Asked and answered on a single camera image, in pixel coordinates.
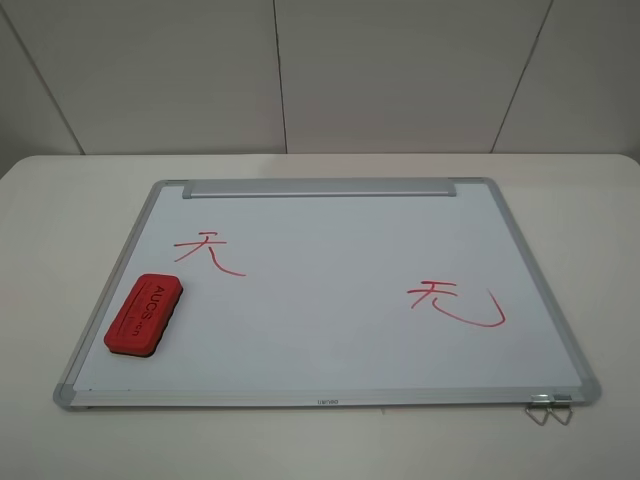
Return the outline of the red whiteboard eraser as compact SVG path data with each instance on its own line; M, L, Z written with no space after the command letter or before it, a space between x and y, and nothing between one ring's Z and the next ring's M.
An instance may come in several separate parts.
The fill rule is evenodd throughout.
M158 347L184 289L173 275L141 275L104 335L116 355L147 358Z

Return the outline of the left metal hanging hook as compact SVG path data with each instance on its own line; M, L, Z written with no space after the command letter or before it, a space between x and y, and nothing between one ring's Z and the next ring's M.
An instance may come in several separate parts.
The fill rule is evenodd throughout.
M538 426L545 426L549 418L551 397L547 394L532 395L525 406L525 414Z

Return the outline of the metal hanging hook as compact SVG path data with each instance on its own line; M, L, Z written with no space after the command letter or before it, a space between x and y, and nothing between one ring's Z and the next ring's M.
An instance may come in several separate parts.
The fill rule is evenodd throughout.
M525 414L538 426L545 426L549 418L551 397L547 394L532 395L525 406Z
M568 426L574 416L573 399L568 394L553 395L546 407L547 414L563 426Z

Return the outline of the right metal hanging hook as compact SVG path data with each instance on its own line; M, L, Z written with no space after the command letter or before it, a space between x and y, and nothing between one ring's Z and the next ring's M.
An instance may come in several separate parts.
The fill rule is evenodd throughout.
M574 416L573 399L568 394L553 395L546 407L547 414L563 426L568 426Z

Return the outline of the white aluminium-framed whiteboard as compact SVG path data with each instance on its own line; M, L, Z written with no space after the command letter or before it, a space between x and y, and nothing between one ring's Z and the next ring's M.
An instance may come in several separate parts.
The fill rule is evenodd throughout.
M147 358L104 335L183 293ZM65 409L591 404L600 385L489 178L157 182L53 398Z

